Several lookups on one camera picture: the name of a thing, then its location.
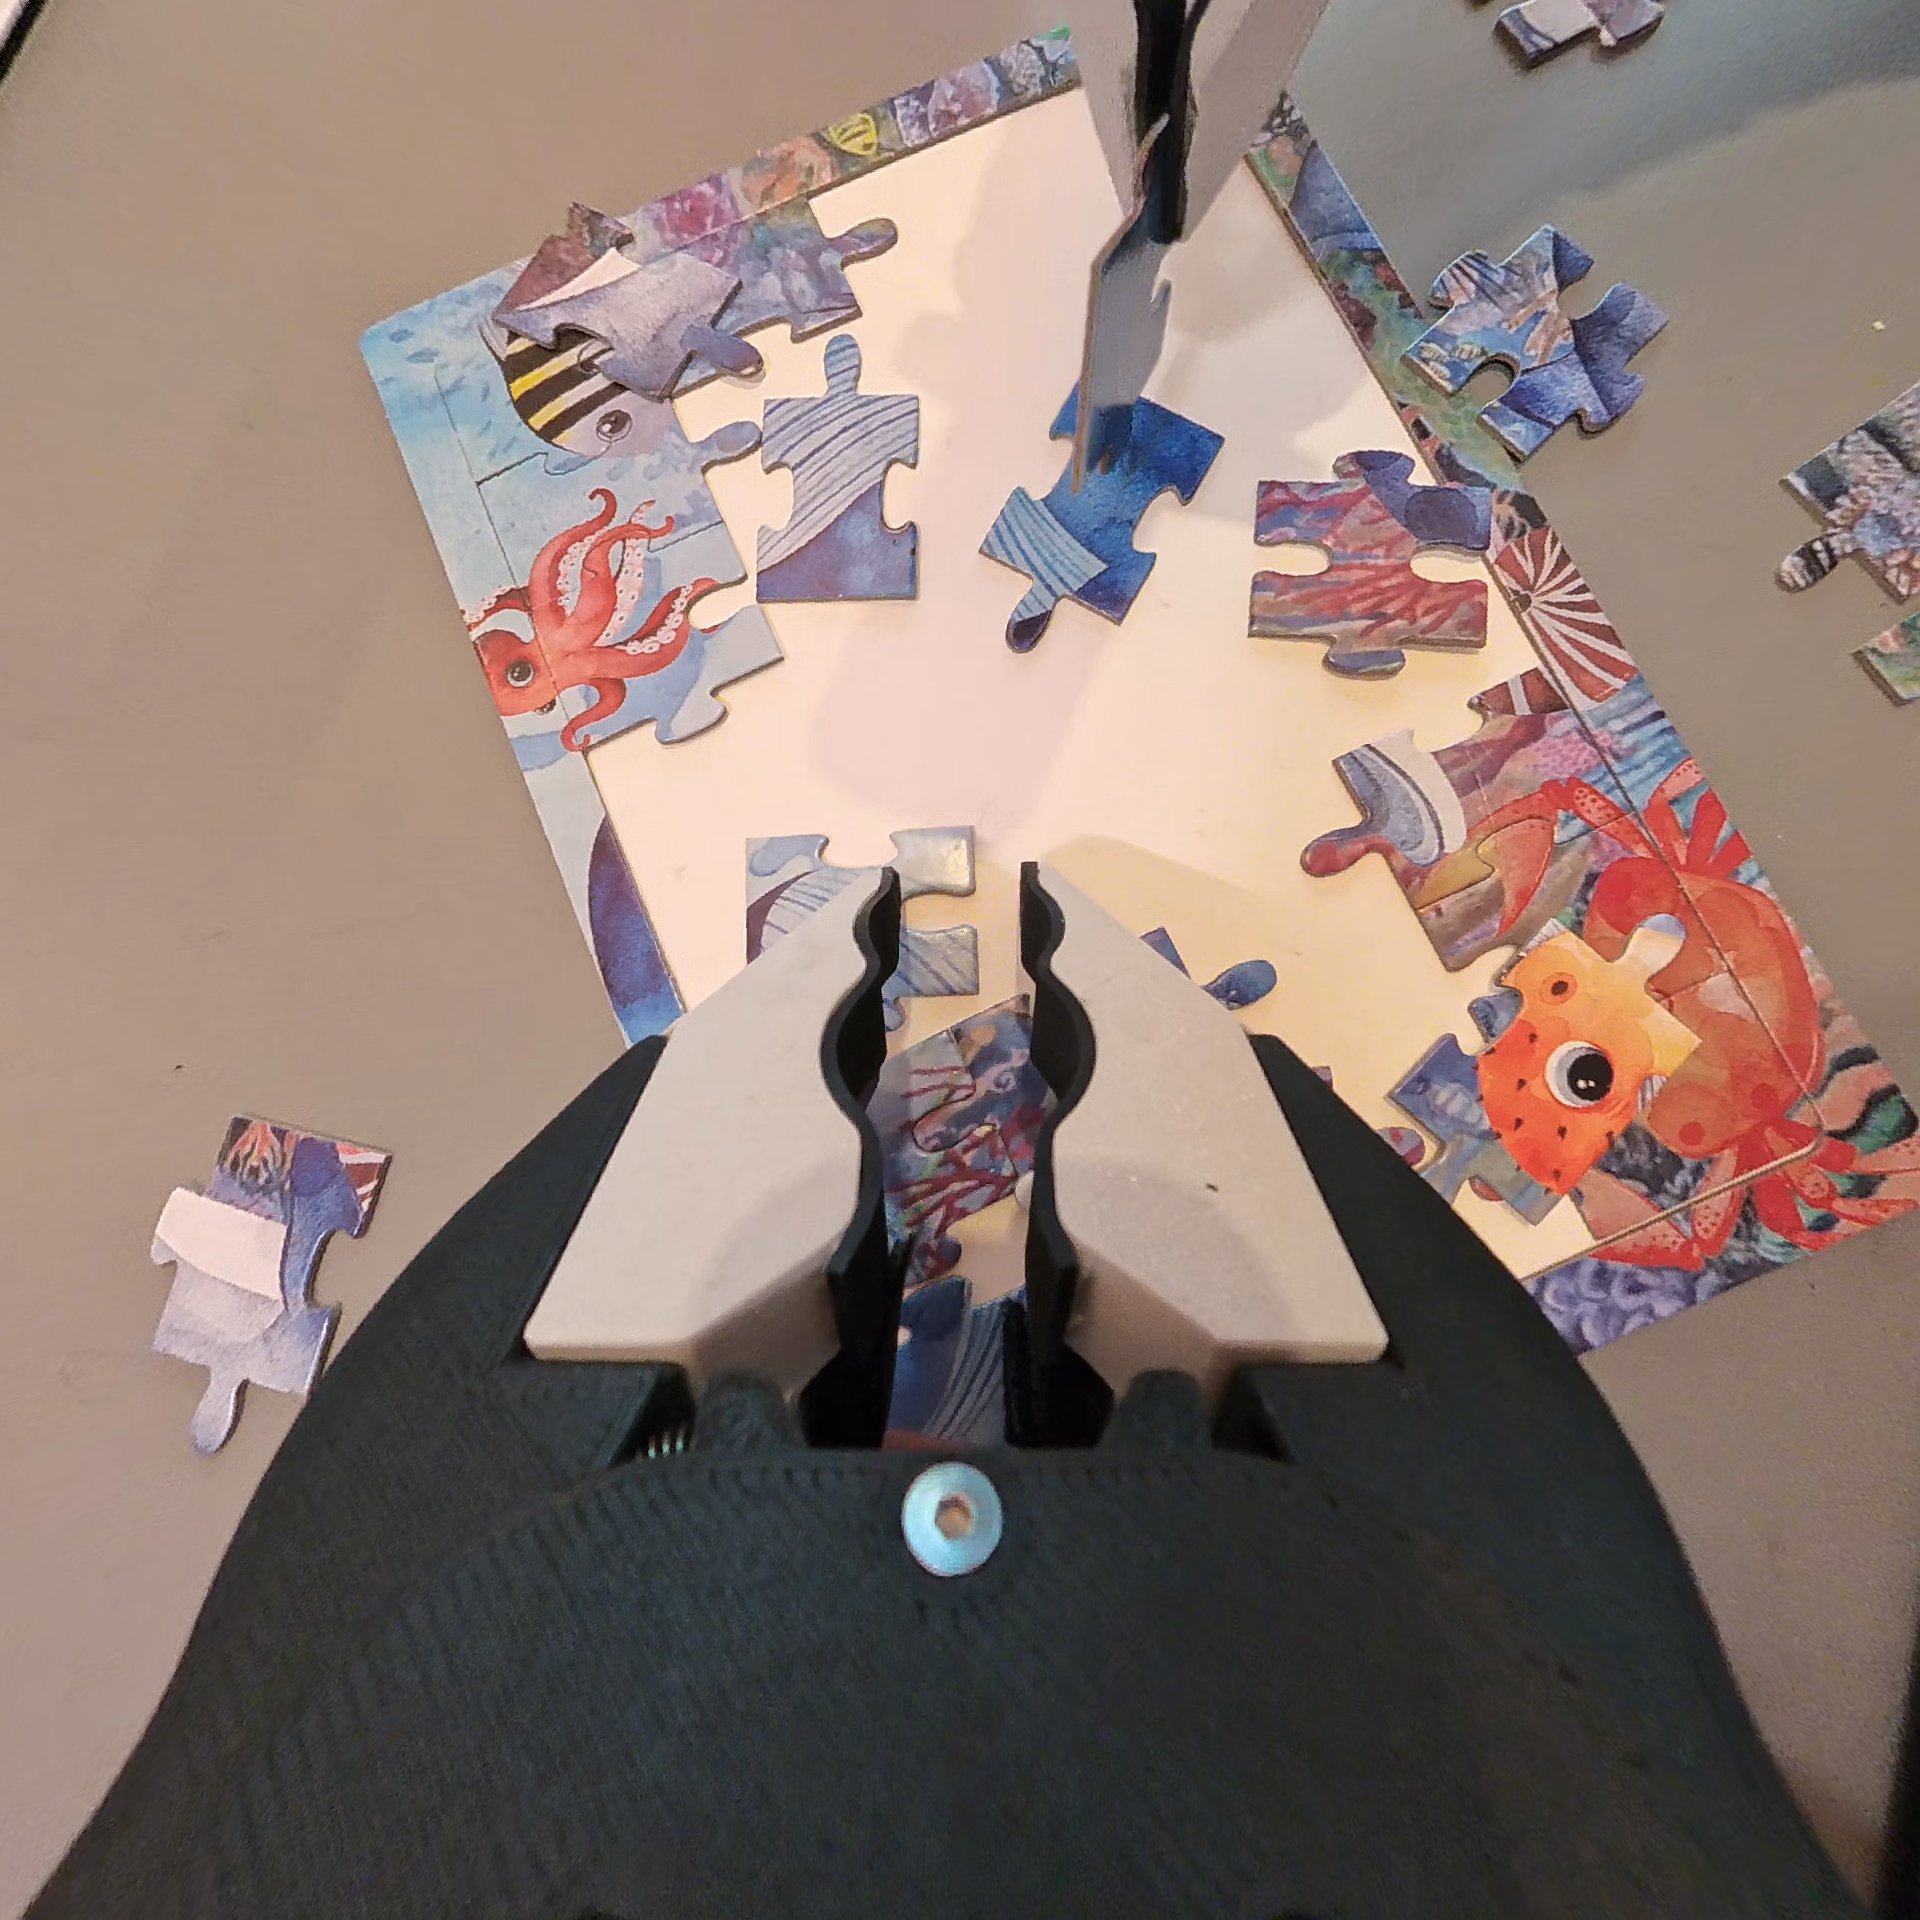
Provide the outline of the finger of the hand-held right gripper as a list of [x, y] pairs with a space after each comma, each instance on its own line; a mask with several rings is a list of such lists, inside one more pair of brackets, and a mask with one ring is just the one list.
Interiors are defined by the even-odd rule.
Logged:
[[1186, 216], [1186, 5], [1069, 2], [1069, 37], [1121, 208]]
[[1325, 2], [1176, 2], [1158, 43], [1158, 241], [1186, 237], [1290, 90]]

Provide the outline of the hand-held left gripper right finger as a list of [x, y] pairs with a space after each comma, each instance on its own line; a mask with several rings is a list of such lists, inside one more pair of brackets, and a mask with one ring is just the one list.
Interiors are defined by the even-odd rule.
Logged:
[[1040, 861], [1019, 945], [1052, 1108], [1009, 1337], [1016, 1439], [1089, 1447], [1150, 1373], [1217, 1411], [1245, 1364], [1378, 1361], [1381, 1312], [1234, 1012]]

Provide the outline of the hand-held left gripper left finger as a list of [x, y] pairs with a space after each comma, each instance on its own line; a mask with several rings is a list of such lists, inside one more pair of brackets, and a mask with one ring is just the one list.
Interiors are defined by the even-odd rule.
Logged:
[[904, 1265], [868, 1115], [888, 1060], [900, 882], [853, 882], [680, 1019], [523, 1341], [542, 1361], [753, 1373], [806, 1439], [876, 1449]]

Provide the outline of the orange pufferfish puzzle piece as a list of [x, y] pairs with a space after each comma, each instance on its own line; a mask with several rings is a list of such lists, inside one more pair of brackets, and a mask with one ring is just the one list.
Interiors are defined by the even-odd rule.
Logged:
[[1682, 947], [1670, 917], [1636, 929], [1619, 959], [1558, 930], [1504, 975], [1520, 1008], [1478, 1055], [1481, 1106], [1549, 1193], [1570, 1193], [1696, 1050], [1648, 987]]

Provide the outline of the grey blue red-striped puzzle piece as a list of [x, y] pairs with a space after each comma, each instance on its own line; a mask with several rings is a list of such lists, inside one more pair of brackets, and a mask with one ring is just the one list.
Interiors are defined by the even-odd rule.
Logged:
[[365, 1229], [392, 1164], [376, 1145], [237, 1113], [206, 1186], [168, 1195], [150, 1260], [177, 1274], [150, 1346], [209, 1373], [194, 1451], [229, 1443], [250, 1386], [314, 1387], [340, 1314], [314, 1304], [325, 1241]]

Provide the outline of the dark blue whale puzzle piece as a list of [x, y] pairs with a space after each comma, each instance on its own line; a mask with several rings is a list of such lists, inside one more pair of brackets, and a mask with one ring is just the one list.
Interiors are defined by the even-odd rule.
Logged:
[[1121, 624], [1157, 562], [1133, 544], [1140, 516], [1166, 492], [1192, 503], [1224, 444], [1210, 427], [1139, 401], [1112, 469], [1091, 471], [1080, 488], [1064, 469], [1042, 498], [1021, 488], [1009, 493], [978, 551], [1028, 578], [1005, 623], [1011, 651], [1028, 653], [1064, 600]]

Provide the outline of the ocean print puzzle board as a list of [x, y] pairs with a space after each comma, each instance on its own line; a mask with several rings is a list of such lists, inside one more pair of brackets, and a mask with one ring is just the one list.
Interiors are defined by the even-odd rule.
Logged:
[[1524, 492], [1478, 348], [1645, 344], [1544, 229], [1437, 330], [1288, 104], [1080, 471], [1115, 193], [1066, 29], [364, 335], [629, 1042], [878, 865], [912, 1290], [1040, 1093], [1018, 871], [1328, 1068], [1578, 1353], [1915, 1209], [1915, 1115]]

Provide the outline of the red coral navy puzzle piece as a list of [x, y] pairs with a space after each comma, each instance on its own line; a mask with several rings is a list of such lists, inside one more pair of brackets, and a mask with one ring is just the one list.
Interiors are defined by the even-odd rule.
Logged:
[[1416, 568], [1426, 549], [1489, 549], [1486, 484], [1419, 484], [1406, 452], [1352, 451], [1334, 460], [1330, 481], [1262, 481], [1254, 539], [1312, 547], [1325, 559], [1312, 575], [1254, 575], [1248, 634], [1257, 641], [1320, 641], [1325, 669], [1346, 680], [1398, 675], [1409, 647], [1486, 645], [1486, 580], [1437, 584]]

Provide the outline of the few scattered puzzle pieces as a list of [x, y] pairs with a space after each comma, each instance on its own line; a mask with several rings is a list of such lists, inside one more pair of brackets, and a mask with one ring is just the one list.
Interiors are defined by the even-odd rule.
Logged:
[[1665, 15], [1665, 2], [1517, 2], [1498, 15], [1494, 33], [1516, 60], [1539, 67], [1581, 39], [1619, 53], [1656, 33]]

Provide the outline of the pile of loose puzzle pieces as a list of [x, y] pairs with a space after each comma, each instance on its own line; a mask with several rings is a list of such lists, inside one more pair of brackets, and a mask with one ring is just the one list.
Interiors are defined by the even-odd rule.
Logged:
[[[1666, 328], [1666, 314], [1620, 282], [1588, 314], [1568, 315], [1564, 295], [1590, 266], [1555, 226], [1502, 259], [1478, 250], [1456, 256], [1432, 283], [1433, 317], [1402, 364], [1448, 395], [1481, 368], [1506, 373], [1504, 394], [1478, 420], [1517, 461], [1566, 424], [1600, 433], [1640, 401], [1643, 378], [1633, 362]], [[1782, 488], [1817, 520], [1817, 533], [1779, 562], [1779, 588], [1808, 589], [1859, 561], [1888, 597], [1915, 601], [1915, 386], [1794, 466]]]

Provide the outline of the group of assembled puzzle pieces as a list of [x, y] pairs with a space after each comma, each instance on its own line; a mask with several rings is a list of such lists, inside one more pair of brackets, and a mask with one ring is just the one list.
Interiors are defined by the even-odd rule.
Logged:
[[[1068, 271], [1042, 259], [1037, 172], [926, 164], [828, 200], [885, 218], [865, 317], [776, 352], [762, 434], [793, 401], [882, 457], [825, 536], [904, 493], [920, 585], [810, 589], [708, 611], [725, 524], [693, 529], [660, 476], [523, 461], [481, 498], [514, 584], [472, 604], [472, 641], [542, 776], [586, 776], [605, 851], [637, 874], [685, 1001], [732, 977], [867, 855], [900, 876], [958, 858], [958, 905], [910, 908], [899, 1229], [931, 1276], [963, 1269], [961, 1219], [1013, 1215], [1034, 1095], [1016, 1093], [1018, 866], [1053, 865], [1133, 933], [1155, 930], [1219, 997], [1282, 1033], [1531, 1285], [1578, 1348], [1915, 1208], [1915, 1119], [1842, 1012], [1744, 839], [1573, 584], [1573, 653], [1531, 585], [1564, 555], [1494, 498], [1484, 554], [1426, 549], [1428, 580], [1489, 585], [1476, 651], [1409, 647], [1346, 680], [1320, 641], [1248, 634], [1262, 570], [1312, 575], [1254, 539], [1262, 481], [1330, 481], [1396, 431], [1257, 184], [1210, 218], [1186, 293], [1252, 273], [1250, 312], [1173, 330], [1162, 403], [1224, 433], [1192, 503], [1166, 492], [1133, 536], [1157, 562], [1121, 624], [1064, 600], [1028, 653], [1003, 627], [1027, 575], [981, 555], [1009, 493], [1042, 498], [1069, 427]], [[1670, 917], [1682, 951], [1648, 983], [1696, 1050], [1568, 1193], [1531, 1181], [1481, 1106], [1478, 1055], [1520, 1008], [1504, 975], [1573, 930], [1619, 959]]]

